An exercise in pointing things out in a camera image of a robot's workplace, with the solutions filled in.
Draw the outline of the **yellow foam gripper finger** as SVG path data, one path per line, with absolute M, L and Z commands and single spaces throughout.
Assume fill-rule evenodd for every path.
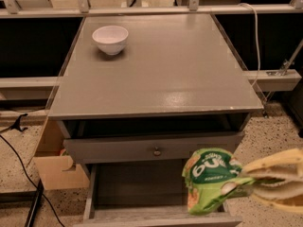
M 242 176 L 282 181 L 303 181 L 303 150 L 292 148 L 257 159 L 242 168 Z
M 303 214 L 302 182 L 291 182 L 277 186 L 256 185 L 251 197 L 277 210 Z

